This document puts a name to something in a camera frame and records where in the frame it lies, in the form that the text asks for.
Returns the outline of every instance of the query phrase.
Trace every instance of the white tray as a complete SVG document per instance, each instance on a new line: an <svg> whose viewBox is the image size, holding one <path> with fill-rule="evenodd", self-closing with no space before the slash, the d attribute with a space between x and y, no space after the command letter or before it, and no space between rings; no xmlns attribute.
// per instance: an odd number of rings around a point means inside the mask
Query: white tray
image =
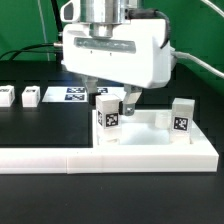
<svg viewBox="0 0 224 224"><path fill-rule="evenodd" d="M122 116L120 145L98 145L93 111L93 149L68 158L69 173L215 172L218 153L193 122L191 144L170 144L169 131L155 128L157 110Z"/></svg>
<svg viewBox="0 0 224 224"><path fill-rule="evenodd" d="M158 111L122 117L120 145L99 146L93 111L93 148L0 149L0 173L215 172L218 154L193 123L191 144L169 143L154 127Z"/></svg>

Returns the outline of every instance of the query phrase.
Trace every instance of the black table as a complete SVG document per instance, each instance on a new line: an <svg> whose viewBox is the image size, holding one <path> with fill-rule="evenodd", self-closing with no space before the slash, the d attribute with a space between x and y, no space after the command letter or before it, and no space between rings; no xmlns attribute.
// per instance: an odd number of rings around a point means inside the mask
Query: black table
<svg viewBox="0 0 224 224"><path fill-rule="evenodd" d="M9 84L16 100L0 109L1 147L91 147L87 103L22 108L25 86L40 86L43 96L48 86L80 86L75 75L54 63L1 62L0 85ZM196 100L194 121L220 155L217 173L1 175L0 223L223 223L223 96L178 64L165 88L144 90L137 108L171 108L175 97Z"/></svg>

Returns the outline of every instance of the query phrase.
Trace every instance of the cable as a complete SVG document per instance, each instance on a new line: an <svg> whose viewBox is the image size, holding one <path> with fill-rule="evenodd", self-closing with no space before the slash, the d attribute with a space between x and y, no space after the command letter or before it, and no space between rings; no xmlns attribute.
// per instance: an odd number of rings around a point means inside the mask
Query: cable
<svg viewBox="0 0 224 224"><path fill-rule="evenodd" d="M30 51L30 50L13 50L13 51L8 51L2 55L0 55L0 60L5 57L7 54L11 53L16 53L16 52L24 52L24 53L45 53L45 54L56 54L56 53L61 53L61 51Z"/></svg>
<svg viewBox="0 0 224 224"><path fill-rule="evenodd" d="M46 34L46 28L45 28L45 23L44 23L44 16L43 16L43 11L42 11L42 6L40 0L37 0L38 8L39 8L39 13L40 13L40 20L42 24L42 30L43 30L43 35L44 35L44 42L47 43L47 34ZM47 59L50 61L50 55L47 54Z"/></svg>
<svg viewBox="0 0 224 224"><path fill-rule="evenodd" d="M24 47L22 49L20 49L20 51L23 51L23 50L30 50L30 49L35 49L35 48L42 48L42 47L53 47L54 44L53 43L47 43L47 44L35 44L35 45L31 45L31 46L27 46L27 47ZM15 52L10 58L9 60L12 61L14 58L16 58L20 53L22 52Z"/></svg>
<svg viewBox="0 0 224 224"><path fill-rule="evenodd" d="M169 17L167 15L165 15L163 12L160 12L160 11L156 11L156 15L158 17L161 17L161 18L165 19L165 21L166 21L166 34L165 34L165 39L164 39L164 42L163 42L162 46L160 47L162 49L163 47L166 46L166 44L170 40L170 31L171 31L171 28L170 28L170 19L169 19Z"/></svg>
<svg viewBox="0 0 224 224"><path fill-rule="evenodd" d="M201 0L201 1L204 2L206 5L210 6L212 9L214 9L222 17L224 17L224 12L220 8L218 8L216 5L214 5L213 3L211 3L209 0Z"/></svg>
<svg viewBox="0 0 224 224"><path fill-rule="evenodd" d="M197 63L198 65L202 66L203 68L207 69L208 71L210 71L211 73L219 76L220 78L224 79L224 73L218 71L217 69L213 68L212 66L210 66L209 64L205 63L204 61L196 58L195 56L192 56L188 53L183 53L183 52L171 52L171 55L173 55L176 58L181 58L181 59L189 59L195 63Z"/></svg>
<svg viewBox="0 0 224 224"><path fill-rule="evenodd" d="M57 0L51 0L51 5L53 8L53 12L54 12L54 18L55 18L55 22L56 22L56 26L57 26L57 30L58 30L58 41L62 41L62 39L60 38L61 33L63 32L63 26L62 26L62 22L61 22L61 18L60 18L60 12L58 9L58 4L57 4Z"/></svg>

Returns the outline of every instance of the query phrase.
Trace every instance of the white cube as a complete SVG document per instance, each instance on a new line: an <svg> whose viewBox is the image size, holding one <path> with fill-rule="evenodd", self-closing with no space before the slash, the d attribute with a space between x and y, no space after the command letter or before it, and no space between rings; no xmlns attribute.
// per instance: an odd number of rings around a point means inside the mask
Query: white cube
<svg viewBox="0 0 224 224"><path fill-rule="evenodd" d="M190 144L195 100L176 98L172 105L171 143Z"/></svg>
<svg viewBox="0 0 224 224"><path fill-rule="evenodd" d="M14 86L0 86L0 107L10 107L14 99Z"/></svg>
<svg viewBox="0 0 224 224"><path fill-rule="evenodd" d="M119 115L120 98L116 95L96 97L97 135L99 142L114 142L121 136Z"/></svg>
<svg viewBox="0 0 224 224"><path fill-rule="evenodd" d="M22 93L23 107L37 107L40 101L40 87L27 86Z"/></svg>

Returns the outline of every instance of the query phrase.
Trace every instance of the qr code sticker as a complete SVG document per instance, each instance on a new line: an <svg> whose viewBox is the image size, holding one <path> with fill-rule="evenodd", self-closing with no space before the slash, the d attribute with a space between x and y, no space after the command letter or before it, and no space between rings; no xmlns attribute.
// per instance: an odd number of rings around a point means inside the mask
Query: qr code sticker
<svg viewBox="0 0 224 224"><path fill-rule="evenodd" d="M9 92L9 89L0 89L0 92L7 93L7 92Z"/></svg>
<svg viewBox="0 0 224 224"><path fill-rule="evenodd" d="M174 117L174 130L188 131L188 119L183 117Z"/></svg>
<svg viewBox="0 0 224 224"><path fill-rule="evenodd" d="M85 95L79 95L79 94L67 94L65 96L66 101L84 101Z"/></svg>
<svg viewBox="0 0 224 224"><path fill-rule="evenodd" d="M35 90L35 89L27 89L26 92L27 92L27 93L35 93L36 90Z"/></svg>
<svg viewBox="0 0 224 224"><path fill-rule="evenodd" d="M84 87L67 88L67 93L85 93Z"/></svg>
<svg viewBox="0 0 224 224"><path fill-rule="evenodd" d="M106 127L118 125L118 113L106 114Z"/></svg>
<svg viewBox="0 0 224 224"><path fill-rule="evenodd" d="M103 114L100 111L98 111L97 117L98 123L103 126Z"/></svg>
<svg viewBox="0 0 224 224"><path fill-rule="evenodd" d="M99 93L108 93L108 88L101 88L101 87L98 87L98 92L99 92Z"/></svg>

